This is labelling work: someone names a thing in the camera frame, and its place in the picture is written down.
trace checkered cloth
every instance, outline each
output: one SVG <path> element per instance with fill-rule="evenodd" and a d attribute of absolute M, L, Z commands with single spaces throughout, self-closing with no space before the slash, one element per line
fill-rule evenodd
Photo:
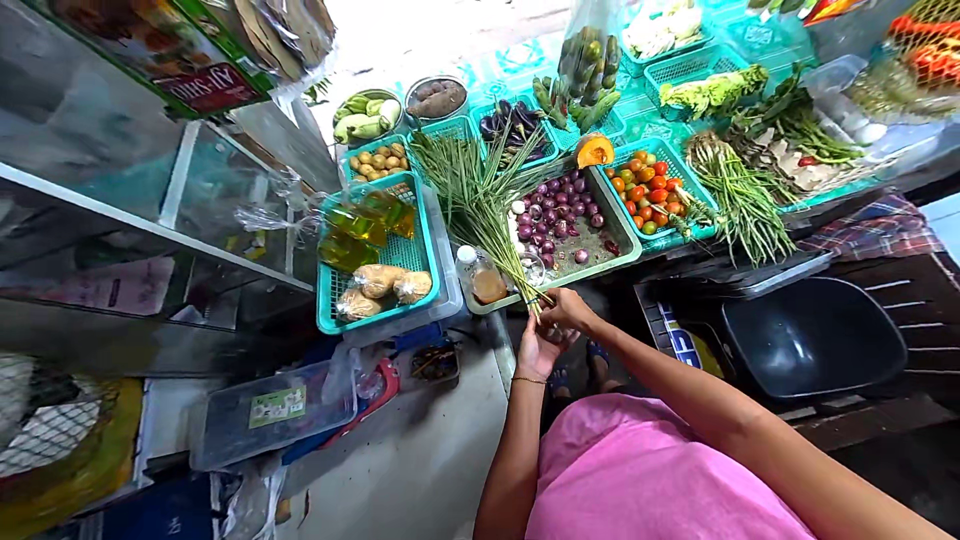
<path fill-rule="evenodd" d="M 946 250 L 920 210 L 894 194 L 826 225 L 797 242 L 797 247 L 831 250 L 835 260 L 910 257 Z"/>

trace pink shirt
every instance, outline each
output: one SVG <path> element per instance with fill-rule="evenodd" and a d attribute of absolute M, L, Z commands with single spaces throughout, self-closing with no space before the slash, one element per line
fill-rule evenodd
<path fill-rule="evenodd" d="M 813 538 L 753 473 L 699 442 L 660 400 L 579 400 L 540 441 L 526 537 Z"/>

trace foot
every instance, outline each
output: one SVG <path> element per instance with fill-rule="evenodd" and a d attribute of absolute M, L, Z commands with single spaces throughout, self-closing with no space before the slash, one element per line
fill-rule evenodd
<path fill-rule="evenodd" d="M 570 397 L 569 381 L 566 378 L 565 368 L 555 368 L 550 373 L 550 378 L 546 380 L 546 386 L 550 389 L 550 395 L 555 398 Z"/>

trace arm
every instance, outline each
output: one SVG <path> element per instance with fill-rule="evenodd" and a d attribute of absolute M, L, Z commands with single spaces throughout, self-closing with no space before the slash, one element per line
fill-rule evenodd
<path fill-rule="evenodd" d="M 711 447 L 763 480 L 822 540 L 950 538 L 821 452 L 777 415 L 722 380 L 633 339 L 600 319 L 577 293 L 550 289 L 543 324 L 601 343 Z"/>
<path fill-rule="evenodd" d="M 523 538 L 534 506 L 543 390 L 557 356 L 580 337 L 568 332 L 561 344 L 553 344 L 536 333 L 535 325 L 531 316 L 520 340 L 507 419 L 483 486 L 474 540 Z"/>

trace metal bowl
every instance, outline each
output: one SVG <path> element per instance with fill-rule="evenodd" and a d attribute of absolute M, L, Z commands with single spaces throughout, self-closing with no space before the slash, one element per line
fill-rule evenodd
<path fill-rule="evenodd" d="M 415 117 L 413 114 L 410 114 L 409 112 L 407 112 L 408 107 L 420 101 L 419 99 L 417 99 L 417 90 L 419 90 L 422 86 L 430 85 L 438 81 L 439 82 L 453 81 L 454 83 L 460 85 L 460 87 L 464 89 L 464 92 L 467 92 L 467 86 L 464 85 L 464 82 L 456 77 L 453 77 L 452 75 L 433 75 L 431 77 L 424 77 L 419 81 L 416 81 L 410 86 L 410 89 L 407 90 L 406 98 L 404 98 L 403 100 L 403 115 L 404 117 L 406 117 L 407 122 L 410 124 L 410 126 L 416 128 L 418 120 L 421 123 L 421 125 L 424 125 L 424 126 L 427 124 L 432 124 L 433 122 L 439 122 L 440 120 L 446 120 L 451 116 L 456 116 L 457 114 L 461 114 L 464 111 L 464 109 L 467 108 L 467 101 L 469 100 L 465 99 L 463 105 L 453 110 L 451 113 L 445 114 L 443 116 L 439 116 L 437 118 L 418 118 L 418 117 Z"/>
<path fill-rule="evenodd" d="M 402 103 L 402 102 L 400 101 L 399 96 L 397 96 L 396 94 L 394 94 L 394 93 L 391 92 L 390 90 L 384 90 L 383 88 L 371 88 L 371 89 L 369 89 L 369 90 L 362 90 L 362 91 L 359 91 L 359 92 L 353 92 L 352 94 L 350 94 L 349 97 L 353 97 L 353 96 L 355 96 L 355 95 L 362 95 L 362 96 L 367 97 L 367 98 L 370 98 L 370 99 L 393 99 L 393 100 L 396 100 L 397 103 Z M 347 103 L 347 101 L 345 100 L 343 103 L 340 104 L 340 107 L 338 107 L 337 109 L 342 109 L 346 103 Z M 374 140 L 379 140 L 379 139 L 381 139 L 381 138 L 383 138 L 383 137 L 385 137 L 385 136 L 393 135 L 394 132 L 396 131 L 396 128 L 399 127 L 399 125 L 400 125 L 400 120 L 402 119 L 403 114 L 405 114 L 405 113 L 402 112 L 402 113 L 400 114 L 400 118 L 398 118 L 398 119 L 396 120 L 396 123 L 394 124 L 393 128 L 391 128 L 391 129 L 387 130 L 386 132 L 384 132 L 383 135 L 381 135 L 381 136 L 379 136 L 379 137 L 377 137 L 377 138 L 353 138 L 353 139 L 351 139 L 350 142 L 347 144 L 347 147 L 348 147 L 348 148 L 358 148 L 358 147 L 360 147 L 360 146 L 363 146 L 363 145 L 367 144 L 368 142 L 371 142 L 371 141 L 374 141 Z M 334 128 L 337 127 L 337 123 L 336 123 L 336 122 L 332 122 L 332 121 L 331 121 L 331 124 L 333 125 Z"/>

